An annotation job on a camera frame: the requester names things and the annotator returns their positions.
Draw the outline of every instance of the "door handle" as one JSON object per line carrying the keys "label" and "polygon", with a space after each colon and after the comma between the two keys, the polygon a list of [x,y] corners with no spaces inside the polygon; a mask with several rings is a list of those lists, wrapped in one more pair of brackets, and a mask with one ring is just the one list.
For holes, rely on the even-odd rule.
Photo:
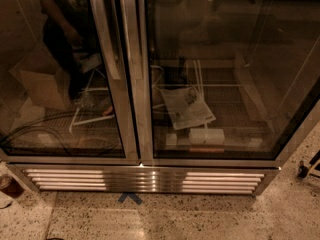
{"label": "door handle", "polygon": [[90,0],[90,3],[105,65],[111,77],[120,80],[119,54],[112,43],[104,0]]}
{"label": "door handle", "polygon": [[128,47],[128,59],[135,79],[143,78],[141,41],[138,27],[136,0],[120,0],[125,38]]}

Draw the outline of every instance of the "speckled floor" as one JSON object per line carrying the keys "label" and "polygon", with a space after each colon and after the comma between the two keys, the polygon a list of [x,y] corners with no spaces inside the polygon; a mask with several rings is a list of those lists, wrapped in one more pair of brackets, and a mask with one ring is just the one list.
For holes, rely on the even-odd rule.
{"label": "speckled floor", "polygon": [[0,193],[0,238],[320,239],[320,180],[296,177],[298,163],[320,148],[320,123],[258,197],[26,191]]}

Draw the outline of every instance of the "glass pane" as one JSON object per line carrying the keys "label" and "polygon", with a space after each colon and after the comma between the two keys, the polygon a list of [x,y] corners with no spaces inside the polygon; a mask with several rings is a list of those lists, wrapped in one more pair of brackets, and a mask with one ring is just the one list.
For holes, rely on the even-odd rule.
{"label": "glass pane", "polygon": [[0,6],[1,148],[9,155],[124,157],[89,1]]}
{"label": "glass pane", "polygon": [[274,159],[319,97],[319,0],[147,0],[156,158]]}

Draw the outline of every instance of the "refrigerator base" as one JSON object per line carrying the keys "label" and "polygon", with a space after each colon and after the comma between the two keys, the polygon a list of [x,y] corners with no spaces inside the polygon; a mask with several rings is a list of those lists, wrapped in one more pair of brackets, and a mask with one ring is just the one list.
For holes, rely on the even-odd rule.
{"label": "refrigerator base", "polygon": [[280,168],[7,164],[32,190],[260,195]]}

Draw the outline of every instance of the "ventilation grille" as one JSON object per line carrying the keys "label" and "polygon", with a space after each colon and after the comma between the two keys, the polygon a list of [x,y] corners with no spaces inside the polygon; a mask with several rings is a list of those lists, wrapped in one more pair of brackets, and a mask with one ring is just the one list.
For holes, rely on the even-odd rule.
{"label": "ventilation grille", "polygon": [[171,170],[25,169],[40,190],[253,194],[264,174]]}

